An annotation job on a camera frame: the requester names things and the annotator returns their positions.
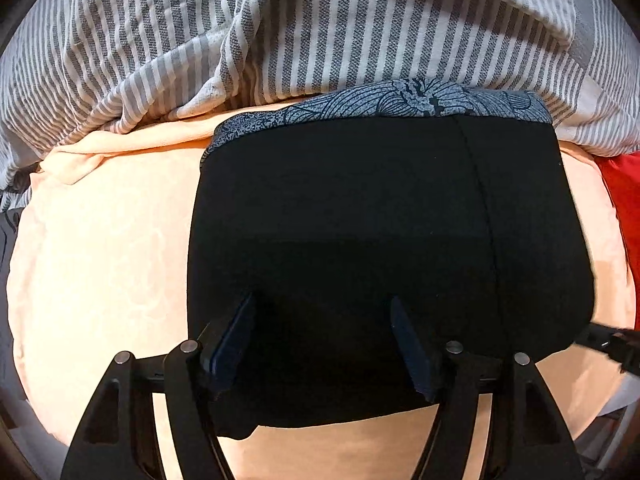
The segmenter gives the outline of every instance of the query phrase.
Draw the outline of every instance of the peach fabric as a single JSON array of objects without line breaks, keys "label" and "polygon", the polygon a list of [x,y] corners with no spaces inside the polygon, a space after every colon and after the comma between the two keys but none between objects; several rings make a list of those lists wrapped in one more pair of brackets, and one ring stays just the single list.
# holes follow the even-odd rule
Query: peach fabric
[{"label": "peach fabric", "polygon": [[[90,134],[75,148],[53,152],[46,171],[33,177],[11,262],[9,316],[30,403],[64,444],[118,351],[163,354],[186,338],[191,210],[209,141],[199,136],[210,135],[221,117],[181,121],[190,125],[185,137],[177,123],[140,130],[140,142],[131,140],[134,134]],[[153,148],[149,142],[157,141],[149,139],[167,144]],[[187,142],[169,146],[170,139]],[[632,326],[634,286],[615,209],[591,158],[568,143],[561,149],[596,275],[594,318]],[[621,378],[615,364],[581,348],[548,357],[540,370],[574,436]],[[155,406],[167,478],[179,480],[163,396]],[[221,440],[238,480],[406,480],[435,409],[316,428],[261,427],[241,442]],[[478,412],[466,480],[479,475],[489,396]]]}]

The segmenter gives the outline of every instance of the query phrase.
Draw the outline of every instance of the silver screw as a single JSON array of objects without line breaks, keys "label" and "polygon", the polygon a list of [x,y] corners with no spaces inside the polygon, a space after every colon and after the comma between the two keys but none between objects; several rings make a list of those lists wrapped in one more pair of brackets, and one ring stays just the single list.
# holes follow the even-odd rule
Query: silver screw
[{"label": "silver screw", "polygon": [[117,364],[123,365],[129,360],[130,357],[131,357],[131,354],[126,350],[123,350],[122,352],[118,352],[116,354],[116,357],[113,358],[113,360],[116,361]]},{"label": "silver screw", "polygon": [[529,359],[529,356],[526,355],[524,352],[518,352],[516,355],[513,356],[513,359],[521,366],[526,366],[531,362],[531,359]]},{"label": "silver screw", "polygon": [[198,342],[193,339],[187,339],[187,341],[183,341],[180,345],[180,350],[182,350],[185,354],[190,354],[194,352],[198,348]]},{"label": "silver screw", "polygon": [[460,341],[449,341],[446,345],[447,352],[450,354],[462,354],[465,349]]}]

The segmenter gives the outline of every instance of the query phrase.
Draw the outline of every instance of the gray and white striped cloth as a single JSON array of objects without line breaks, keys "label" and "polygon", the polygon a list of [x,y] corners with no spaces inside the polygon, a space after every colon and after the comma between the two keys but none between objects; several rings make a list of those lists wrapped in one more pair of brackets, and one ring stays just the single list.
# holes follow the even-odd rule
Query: gray and white striped cloth
[{"label": "gray and white striped cloth", "polygon": [[0,59],[0,189],[95,129],[408,76],[533,90],[560,139],[628,153],[639,60],[610,0],[38,0]]}]

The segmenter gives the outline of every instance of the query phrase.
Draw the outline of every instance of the red fabric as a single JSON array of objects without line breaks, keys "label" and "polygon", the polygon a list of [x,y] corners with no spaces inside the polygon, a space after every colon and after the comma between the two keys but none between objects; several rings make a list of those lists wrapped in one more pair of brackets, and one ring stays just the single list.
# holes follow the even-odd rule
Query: red fabric
[{"label": "red fabric", "polygon": [[594,159],[618,213],[636,286],[636,330],[640,330],[640,152]]}]

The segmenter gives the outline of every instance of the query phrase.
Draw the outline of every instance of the patterned waistband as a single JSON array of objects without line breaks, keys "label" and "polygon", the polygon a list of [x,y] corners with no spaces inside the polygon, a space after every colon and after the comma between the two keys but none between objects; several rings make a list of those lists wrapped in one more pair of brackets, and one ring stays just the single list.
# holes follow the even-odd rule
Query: patterned waistband
[{"label": "patterned waistband", "polygon": [[383,81],[309,98],[280,110],[238,114],[218,125],[207,156],[247,134],[290,124],[354,117],[445,117],[456,114],[492,116],[552,123],[535,92],[467,88],[440,79]]}]

